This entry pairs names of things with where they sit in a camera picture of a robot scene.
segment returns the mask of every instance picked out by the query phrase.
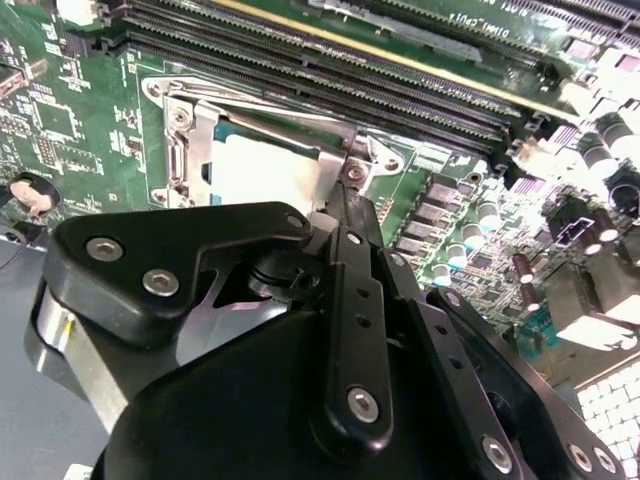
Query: cylindrical component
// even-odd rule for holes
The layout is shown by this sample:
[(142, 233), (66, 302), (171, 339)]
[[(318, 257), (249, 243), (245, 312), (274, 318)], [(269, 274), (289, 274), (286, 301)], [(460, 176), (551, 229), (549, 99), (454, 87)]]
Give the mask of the cylindrical component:
[(447, 261), (453, 268), (465, 268), (467, 266), (467, 250), (464, 245), (454, 243), (447, 247)]
[(578, 147), (589, 172), (600, 180), (606, 180), (618, 171), (618, 161), (594, 133), (585, 134)]
[(620, 232), (618, 232), (613, 220), (611, 220), (609, 212), (604, 208), (597, 208), (592, 212), (592, 215), (594, 220), (593, 228), (601, 242), (612, 242), (618, 238)]
[(598, 235), (593, 231), (593, 227), (588, 228), (580, 235), (579, 242), (585, 255), (595, 255), (602, 250), (602, 244)]
[(436, 287), (450, 287), (451, 286), (451, 270), (449, 265), (439, 264), (431, 269), (433, 273), (433, 284)]
[(615, 157), (628, 158), (638, 152), (640, 136), (633, 133), (619, 113), (600, 117), (596, 129)]
[(477, 223), (468, 223), (462, 227), (462, 239), (465, 247), (470, 250), (480, 250), (484, 246), (484, 235)]
[(502, 220), (496, 203), (485, 202), (478, 206), (478, 224), (487, 232), (495, 232), (500, 228)]
[(522, 296), (522, 305), (527, 312), (537, 312), (540, 310), (540, 297), (538, 296), (536, 289), (533, 288), (533, 284), (521, 284), (520, 295)]
[(533, 281), (533, 270), (531, 263), (524, 253), (516, 253), (511, 257), (513, 268), (520, 283), (531, 283)]

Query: silver screw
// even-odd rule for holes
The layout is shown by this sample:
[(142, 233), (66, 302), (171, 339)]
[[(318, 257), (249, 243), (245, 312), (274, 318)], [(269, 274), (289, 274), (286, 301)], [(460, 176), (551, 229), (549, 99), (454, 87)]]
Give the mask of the silver screw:
[(149, 83), (147, 85), (147, 92), (153, 98), (158, 98), (162, 96), (162, 88), (160, 88), (160, 85), (158, 85), (157, 83)]
[(447, 300), (451, 302), (451, 305), (453, 305), (454, 307), (460, 306), (460, 299), (456, 296), (455, 293), (447, 292), (446, 295), (447, 295)]
[(118, 242), (111, 238), (97, 237), (87, 242), (87, 253), (100, 262), (115, 262), (124, 255)]
[(571, 452), (571, 456), (573, 456), (573, 460), (581, 469), (583, 469), (585, 472), (591, 472), (593, 470), (591, 460), (589, 460), (587, 454), (584, 453), (580, 447), (578, 447), (577, 445), (569, 444), (569, 451)]
[(604, 468), (608, 472), (616, 473), (616, 464), (613, 463), (611, 457), (607, 455), (604, 450), (598, 447), (594, 447), (593, 452), (596, 454), (596, 457), (598, 457), (598, 460), (600, 460), (600, 465), (602, 465), (602, 468)]
[(188, 128), (191, 125), (191, 115), (184, 108), (174, 107), (169, 111), (169, 118), (175, 128)]
[(398, 266), (403, 266), (404, 265), (404, 258), (402, 258), (399, 254), (397, 253), (392, 253), (391, 254), (391, 260), (394, 261), (394, 263)]
[(293, 225), (296, 228), (301, 228), (302, 225), (304, 225), (302, 223), (302, 220), (300, 220), (298, 217), (295, 217), (293, 215), (287, 215), (287, 222), (289, 222), (291, 225)]
[(373, 423), (378, 419), (380, 411), (375, 398), (362, 388), (352, 388), (347, 394), (347, 403), (351, 412), (364, 423)]
[(513, 461), (509, 452), (495, 438), (486, 435), (482, 438), (482, 449), (496, 469), (505, 475), (513, 470)]
[(362, 240), (360, 239), (359, 236), (357, 236), (355, 233), (347, 233), (347, 238), (349, 240), (351, 240), (353, 243), (355, 243), (356, 245), (360, 245), (362, 243)]
[(180, 288), (180, 282), (178, 282), (176, 276), (160, 268), (149, 270), (145, 273), (144, 277), (142, 277), (142, 285), (147, 292), (158, 297), (171, 297)]

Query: black plastic part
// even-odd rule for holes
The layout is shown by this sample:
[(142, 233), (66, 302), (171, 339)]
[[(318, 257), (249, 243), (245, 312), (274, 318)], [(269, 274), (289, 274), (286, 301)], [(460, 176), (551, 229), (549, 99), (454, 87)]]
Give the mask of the black plastic part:
[(547, 218), (549, 232), (559, 247), (573, 244), (593, 223), (587, 204), (575, 197), (567, 197)]
[[(179, 331), (194, 307), (200, 272), (270, 249), (299, 249), (311, 235), (307, 220), (282, 203), (75, 217), (55, 230), (44, 278), (61, 304), (128, 343), (151, 348)], [(87, 242), (101, 236), (122, 246), (122, 259), (89, 256)], [(153, 269), (175, 275), (175, 295), (145, 290), (142, 277)]]

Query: mounting hole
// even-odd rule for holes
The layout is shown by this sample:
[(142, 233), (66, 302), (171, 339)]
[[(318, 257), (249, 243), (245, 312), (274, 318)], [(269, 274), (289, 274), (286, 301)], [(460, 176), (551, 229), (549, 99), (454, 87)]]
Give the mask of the mounting hole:
[(304, 223), (298, 217), (294, 217), (293, 215), (287, 215), (287, 222), (293, 225), (296, 228), (301, 228)]
[(317, 287), (320, 283), (320, 278), (316, 275), (305, 275), (300, 279), (300, 288), (303, 290), (310, 290)]
[(371, 326), (371, 320), (364, 315), (356, 315), (356, 322), (358, 322), (358, 325), (362, 328), (369, 328)]
[(454, 357), (449, 357), (449, 363), (456, 370), (462, 370), (462, 362)]
[(347, 233), (347, 238), (351, 240), (352, 243), (355, 243), (356, 245), (360, 245), (362, 243), (362, 239), (353, 232)]
[(467, 181), (469, 183), (477, 185), (480, 182), (482, 182), (482, 174), (481, 173), (477, 173), (477, 172), (472, 172), (469, 175), (467, 175)]

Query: electronic component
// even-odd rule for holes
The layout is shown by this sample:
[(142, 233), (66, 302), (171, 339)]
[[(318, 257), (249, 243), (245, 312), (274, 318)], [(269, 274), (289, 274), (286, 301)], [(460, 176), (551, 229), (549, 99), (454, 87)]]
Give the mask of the electronic component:
[(640, 136), (629, 128), (619, 113), (609, 113), (596, 121), (598, 133), (617, 158), (628, 158), (639, 151)]
[(593, 227), (587, 228), (578, 239), (580, 247), (585, 255), (595, 255), (602, 250), (602, 244)]
[(454, 243), (447, 247), (447, 262), (450, 266), (462, 269), (467, 266), (467, 250), (464, 245)]
[(598, 350), (613, 350), (628, 337), (621, 326), (599, 310), (598, 298), (584, 273), (566, 263), (546, 281), (547, 303), (557, 336)]
[(447, 214), (447, 210), (439, 205), (431, 202), (422, 202), (418, 206), (415, 215), (421, 219), (428, 220), (435, 224), (443, 215)]
[(640, 174), (624, 165), (607, 180), (606, 185), (610, 206), (623, 215), (637, 219), (640, 215)]
[(418, 255), (424, 242), (409, 237), (400, 237), (396, 242), (396, 250), (408, 255)]
[(524, 253), (515, 253), (511, 257), (511, 263), (516, 271), (516, 276), (520, 283), (533, 282), (533, 269), (531, 263)]
[(9, 190), (30, 217), (47, 214), (62, 201), (60, 192), (47, 179), (23, 172), (9, 182)]
[(537, 312), (540, 310), (540, 296), (533, 284), (521, 283), (520, 296), (522, 297), (522, 306), (527, 312)]
[(434, 227), (418, 220), (411, 220), (404, 228), (404, 235), (418, 240), (426, 240), (429, 234), (433, 232)]
[(502, 225), (498, 205), (494, 202), (485, 202), (478, 206), (478, 224), (487, 232), (495, 232)]
[(29, 79), (22, 70), (0, 63), (0, 100), (28, 84)]
[(484, 233), (477, 223), (468, 223), (462, 227), (462, 241), (470, 250), (479, 250), (485, 244)]
[(547, 218), (547, 225), (555, 244), (568, 247), (593, 225), (593, 219), (585, 202), (567, 197)]
[(587, 269), (602, 312), (611, 318), (640, 325), (640, 269), (612, 252), (603, 252)]
[(491, 266), (492, 260), (484, 255), (476, 255), (471, 261), (471, 266), (479, 270), (486, 270)]
[(454, 178), (434, 173), (429, 177), (423, 198), (447, 205), (455, 198), (457, 193), (458, 182)]
[(451, 269), (449, 268), (449, 265), (434, 265), (431, 269), (431, 274), (433, 275), (433, 284), (436, 287), (451, 286)]
[(605, 147), (600, 137), (593, 133), (587, 133), (580, 139), (578, 153), (595, 178), (605, 180), (618, 170), (618, 161)]
[(591, 212), (591, 216), (593, 217), (593, 230), (598, 235), (598, 240), (601, 242), (612, 242), (618, 235), (618, 229), (616, 228), (613, 220), (611, 220), (611, 216), (609, 216), (609, 212), (607, 212), (604, 208), (596, 208)]

